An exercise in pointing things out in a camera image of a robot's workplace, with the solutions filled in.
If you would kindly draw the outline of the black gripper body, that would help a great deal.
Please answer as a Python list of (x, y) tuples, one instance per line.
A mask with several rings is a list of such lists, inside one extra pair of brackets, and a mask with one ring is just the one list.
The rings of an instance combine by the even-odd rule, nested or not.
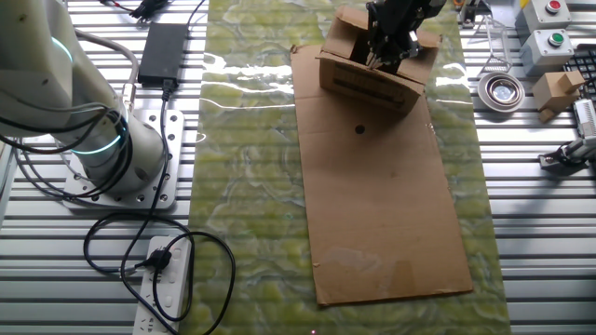
[(445, 0), (375, 0), (368, 2), (366, 9), (368, 11), (369, 41), (379, 38), (383, 40), (383, 45), (394, 43), (400, 47), (402, 59), (413, 58), (418, 54), (420, 48), (417, 29), (424, 20), (436, 17), (445, 3)]

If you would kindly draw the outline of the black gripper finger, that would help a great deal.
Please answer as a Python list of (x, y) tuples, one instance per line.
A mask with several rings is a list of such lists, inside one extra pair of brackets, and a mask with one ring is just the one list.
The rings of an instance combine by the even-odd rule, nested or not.
[(369, 69), (377, 69), (382, 65), (381, 57), (379, 56), (379, 49), (382, 45), (383, 40), (379, 38), (373, 38), (369, 41), (370, 52), (366, 62)]
[(397, 71), (401, 63), (401, 49), (394, 43), (387, 43), (379, 49), (379, 61), (390, 71)]

